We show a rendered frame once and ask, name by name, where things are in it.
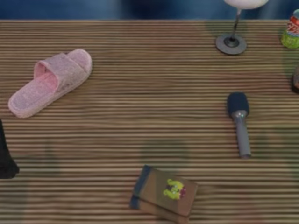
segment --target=yellow cartoon character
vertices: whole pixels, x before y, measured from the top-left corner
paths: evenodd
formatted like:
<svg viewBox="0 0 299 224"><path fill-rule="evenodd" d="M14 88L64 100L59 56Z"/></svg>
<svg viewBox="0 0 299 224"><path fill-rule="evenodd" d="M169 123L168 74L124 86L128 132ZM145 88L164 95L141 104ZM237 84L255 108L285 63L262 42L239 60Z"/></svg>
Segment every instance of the yellow cartoon character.
<svg viewBox="0 0 299 224"><path fill-rule="evenodd" d="M186 188L179 181L167 180L168 185L166 186L163 194L170 197L173 200L182 199L186 194Z"/></svg>

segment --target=striped mat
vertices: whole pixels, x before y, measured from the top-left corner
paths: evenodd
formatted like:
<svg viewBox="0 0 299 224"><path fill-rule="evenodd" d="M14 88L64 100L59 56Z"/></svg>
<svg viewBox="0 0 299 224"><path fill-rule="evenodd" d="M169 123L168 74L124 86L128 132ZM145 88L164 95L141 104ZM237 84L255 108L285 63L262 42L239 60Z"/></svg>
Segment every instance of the striped mat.
<svg viewBox="0 0 299 224"><path fill-rule="evenodd" d="M169 224L128 209L144 164L199 184L191 224L299 223L299 52L286 21L1 21L0 118L21 173L0 181L2 224ZM30 119L9 97L37 60L84 48L90 78ZM247 94L253 157L238 158L226 98Z"/></svg>

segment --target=brown wallet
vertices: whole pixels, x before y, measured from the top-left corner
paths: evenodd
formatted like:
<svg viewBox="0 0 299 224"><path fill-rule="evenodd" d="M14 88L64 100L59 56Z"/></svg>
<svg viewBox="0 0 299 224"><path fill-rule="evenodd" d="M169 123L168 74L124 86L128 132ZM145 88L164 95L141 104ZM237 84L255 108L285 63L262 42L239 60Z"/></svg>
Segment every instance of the brown wallet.
<svg viewBox="0 0 299 224"><path fill-rule="evenodd" d="M145 165L134 187L130 208L187 224L197 184Z"/></svg>

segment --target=green and red can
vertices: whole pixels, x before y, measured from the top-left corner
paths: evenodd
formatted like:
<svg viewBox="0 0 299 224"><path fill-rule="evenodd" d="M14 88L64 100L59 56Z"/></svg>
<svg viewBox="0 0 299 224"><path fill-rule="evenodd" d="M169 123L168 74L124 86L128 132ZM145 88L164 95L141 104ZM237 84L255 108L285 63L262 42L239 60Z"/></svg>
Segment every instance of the green and red can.
<svg viewBox="0 0 299 224"><path fill-rule="evenodd" d="M281 43L287 48L299 48L299 9L290 17L287 29L282 35Z"/></svg>

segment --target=dark blue microphone head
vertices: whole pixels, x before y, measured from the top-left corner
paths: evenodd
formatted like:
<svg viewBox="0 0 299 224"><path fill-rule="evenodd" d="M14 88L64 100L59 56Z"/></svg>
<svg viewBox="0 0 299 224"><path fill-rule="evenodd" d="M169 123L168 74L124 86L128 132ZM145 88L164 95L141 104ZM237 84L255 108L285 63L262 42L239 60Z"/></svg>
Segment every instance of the dark blue microphone head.
<svg viewBox="0 0 299 224"><path fill-rule="evenodd" d="M236 111L246 111L249 114L249 104L242 92L233 92L228 96L228 114L232 116Z"/></svg>

